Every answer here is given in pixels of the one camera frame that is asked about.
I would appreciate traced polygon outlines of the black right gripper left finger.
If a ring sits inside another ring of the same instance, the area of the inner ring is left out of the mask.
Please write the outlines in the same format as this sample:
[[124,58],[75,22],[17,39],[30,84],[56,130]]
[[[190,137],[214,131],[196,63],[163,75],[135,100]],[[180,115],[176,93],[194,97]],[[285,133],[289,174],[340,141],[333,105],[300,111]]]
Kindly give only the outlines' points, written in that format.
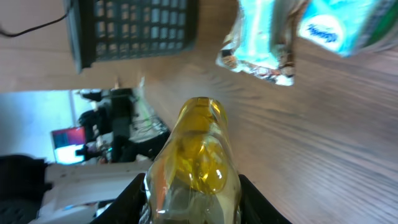
[[145,174],[138,174],[116,200],[90,224],[138,224],[146,202]]

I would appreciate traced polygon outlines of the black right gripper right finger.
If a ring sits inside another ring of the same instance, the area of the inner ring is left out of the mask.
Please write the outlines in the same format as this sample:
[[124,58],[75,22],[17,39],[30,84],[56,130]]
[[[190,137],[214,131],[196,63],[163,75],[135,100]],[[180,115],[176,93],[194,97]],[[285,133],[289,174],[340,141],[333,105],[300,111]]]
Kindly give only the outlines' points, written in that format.
[[242,188],[240,201],[241,223],[245,224],[292,224],[286,219],[254,184],[239,174]]

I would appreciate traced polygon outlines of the yellow liquid bottle silver cap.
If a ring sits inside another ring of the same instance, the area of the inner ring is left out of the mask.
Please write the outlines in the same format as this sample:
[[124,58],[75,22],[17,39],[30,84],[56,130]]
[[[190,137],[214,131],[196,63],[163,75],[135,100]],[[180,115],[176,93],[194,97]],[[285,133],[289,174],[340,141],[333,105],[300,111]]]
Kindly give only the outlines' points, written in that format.
[[241,223],[241,183],[222,104],[187,100],[144,178],[140,223]]

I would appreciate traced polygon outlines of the teal snack bar wrapper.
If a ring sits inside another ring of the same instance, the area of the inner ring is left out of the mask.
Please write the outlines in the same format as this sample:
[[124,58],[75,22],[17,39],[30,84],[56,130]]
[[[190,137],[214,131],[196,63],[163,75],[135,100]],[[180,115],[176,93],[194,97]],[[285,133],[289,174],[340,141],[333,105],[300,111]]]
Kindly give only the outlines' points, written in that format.
[[236,56],[240,60],[275,69],[278,61],[271,53],[272,14],[275,0],[242,0],[243,28]]

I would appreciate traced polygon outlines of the beige PanTree snack pouch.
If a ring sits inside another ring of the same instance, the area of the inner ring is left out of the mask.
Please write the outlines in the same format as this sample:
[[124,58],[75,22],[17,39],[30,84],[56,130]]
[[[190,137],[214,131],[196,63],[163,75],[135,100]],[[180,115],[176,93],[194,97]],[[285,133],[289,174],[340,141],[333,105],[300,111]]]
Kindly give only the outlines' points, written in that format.
[[280,86],[292,86],[294,42],[308,0],[240,0],[216,64]]

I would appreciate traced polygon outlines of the teal tissue pack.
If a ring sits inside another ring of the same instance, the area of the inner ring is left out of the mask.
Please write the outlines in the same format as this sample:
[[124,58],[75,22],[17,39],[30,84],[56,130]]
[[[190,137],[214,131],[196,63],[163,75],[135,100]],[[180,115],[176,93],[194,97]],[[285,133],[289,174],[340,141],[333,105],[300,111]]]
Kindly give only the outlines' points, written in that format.
[[342,57],[364,47],[393,0],[311,0],[298,35]]

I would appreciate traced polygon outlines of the green lid white jar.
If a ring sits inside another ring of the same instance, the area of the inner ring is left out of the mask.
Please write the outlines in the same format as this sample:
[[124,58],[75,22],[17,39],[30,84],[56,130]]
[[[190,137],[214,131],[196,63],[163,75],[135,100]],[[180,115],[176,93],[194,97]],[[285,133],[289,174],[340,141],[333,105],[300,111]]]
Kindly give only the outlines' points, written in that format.
[[397,0],[381,17],[372,35],[359,52],[380,52],[397,46]]

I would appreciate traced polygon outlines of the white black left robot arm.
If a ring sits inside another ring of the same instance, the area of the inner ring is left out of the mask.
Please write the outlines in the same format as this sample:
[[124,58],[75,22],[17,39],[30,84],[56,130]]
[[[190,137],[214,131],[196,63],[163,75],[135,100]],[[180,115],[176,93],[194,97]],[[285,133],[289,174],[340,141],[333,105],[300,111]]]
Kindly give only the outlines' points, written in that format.
[[37,218],[29,224],[89,223],[97,202],[115,199],[151,164],[148,159],[83,166],[52,164],[45,170],[45,181],[52,188],[44,193]]

